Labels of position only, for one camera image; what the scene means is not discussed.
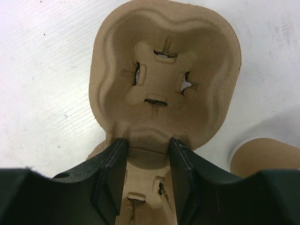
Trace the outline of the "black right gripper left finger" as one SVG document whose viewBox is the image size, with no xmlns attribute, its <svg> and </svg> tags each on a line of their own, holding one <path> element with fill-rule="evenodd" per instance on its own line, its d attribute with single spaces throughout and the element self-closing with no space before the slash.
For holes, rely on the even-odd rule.
<svg viewBox="0 0 300 225">
<path fill-rule="evenodd" d="M 1 169 L 3 225 L 113 225 L 120 214 L 128 142 L 47 178 L 30 169 Z"/>
</svg>

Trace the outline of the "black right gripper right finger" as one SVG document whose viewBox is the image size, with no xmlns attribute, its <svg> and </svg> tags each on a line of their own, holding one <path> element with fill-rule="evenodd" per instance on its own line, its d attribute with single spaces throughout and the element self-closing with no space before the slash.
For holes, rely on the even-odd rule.
<svg viewBox="0 0 300 225">
<path fill-rule="evenodd" d="M 300 172 L 261 170 L 247 178 L 229 173 L 171 139 L 169 160 L 180 225 L 297 225 Z"/>
</svg>

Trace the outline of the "brown pulp cup carrier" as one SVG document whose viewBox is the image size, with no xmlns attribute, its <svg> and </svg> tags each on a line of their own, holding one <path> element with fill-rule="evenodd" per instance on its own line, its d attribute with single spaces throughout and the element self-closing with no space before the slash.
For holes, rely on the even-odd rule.
<svg viewBox="0 0 300 225">
<path fill-rule="evenodd" d="M 238 38 L 221 15 L 170 0 L 113 10 L 94 42 L 89 100 L 106 138 L 128 141 L 118 225 L 177 222 L 168 148 L 196 150 L 226 118 L 240 73 Z"/>
</svg>

